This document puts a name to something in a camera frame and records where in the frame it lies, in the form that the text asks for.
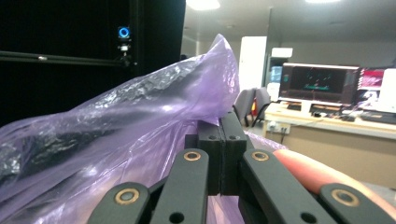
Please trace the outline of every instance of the purple plastic sheet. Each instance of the purple plastic sheet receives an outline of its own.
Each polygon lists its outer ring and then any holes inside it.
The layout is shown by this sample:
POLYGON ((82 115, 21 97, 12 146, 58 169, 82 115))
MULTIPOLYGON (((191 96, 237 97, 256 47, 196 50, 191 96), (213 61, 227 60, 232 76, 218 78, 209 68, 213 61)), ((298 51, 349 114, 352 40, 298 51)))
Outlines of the purple plastic sheet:
MULTIPOLYGON (((0 222, 86 223, 123 182, 166 177, 196 121, 217 124, 239 93, 218 35, 210 51, 132 79, 64 113, 0 129, 0 222)), ((209 197, 207 223, 243 223, 237 197, 209 197)))

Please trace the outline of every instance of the black panel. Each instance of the black panel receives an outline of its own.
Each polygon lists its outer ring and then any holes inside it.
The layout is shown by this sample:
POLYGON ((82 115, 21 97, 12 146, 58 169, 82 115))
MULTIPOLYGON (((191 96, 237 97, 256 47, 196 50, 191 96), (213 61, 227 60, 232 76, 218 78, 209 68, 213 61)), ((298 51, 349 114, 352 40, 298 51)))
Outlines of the black panel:
POLYGON ((182 0, 0 1, 0 51, 119 61, 118 27, 130 26, 135 42, 128 53, 132 61, 139 59, 137 65, 121 68, 6 62, 0 57, 0 127, 64 112, 177 62, 184 10, 182 0), (134 22, 136 15, 139 22, 134 22))

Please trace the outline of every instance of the cable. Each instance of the cable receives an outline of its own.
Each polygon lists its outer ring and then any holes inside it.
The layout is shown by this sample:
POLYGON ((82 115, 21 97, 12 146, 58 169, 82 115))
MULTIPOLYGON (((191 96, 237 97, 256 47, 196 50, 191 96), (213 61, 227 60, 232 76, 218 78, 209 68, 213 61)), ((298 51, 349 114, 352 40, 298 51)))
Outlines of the cable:
POLYGON ((285 138, 286 130, 287 130, 286 128, 281 128, 280 129, 280 132, 282 134, 282 138, 280 139, 280 144, 283 144, 283 139, 285 138))

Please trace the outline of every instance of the white desk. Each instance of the white desk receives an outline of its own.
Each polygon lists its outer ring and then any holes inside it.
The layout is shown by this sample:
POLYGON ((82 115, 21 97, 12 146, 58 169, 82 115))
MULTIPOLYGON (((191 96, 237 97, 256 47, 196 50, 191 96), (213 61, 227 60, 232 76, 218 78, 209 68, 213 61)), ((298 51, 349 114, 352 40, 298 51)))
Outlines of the white desk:
POLYGON ((269 121, 291 124, 283 145, 321 161, 358 180, 396 188, 396 125, 356 119, 314 118, 309 113, 270 104, 265 110, 264 137, 269 121))

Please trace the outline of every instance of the monitor screen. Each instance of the monitor screen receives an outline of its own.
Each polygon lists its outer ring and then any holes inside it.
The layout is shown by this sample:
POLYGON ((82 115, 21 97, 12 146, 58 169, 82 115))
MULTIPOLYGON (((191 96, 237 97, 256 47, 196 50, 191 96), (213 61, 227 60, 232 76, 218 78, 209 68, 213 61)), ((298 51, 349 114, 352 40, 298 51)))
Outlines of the monitor screen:
POLYGON ((280 100, 312 100, 353 105, 359 67, 284 63, 280 100))
POLYGON ((356 94, 356 106, 365 110, 376 110, 385 69, 362 68, 356 94))

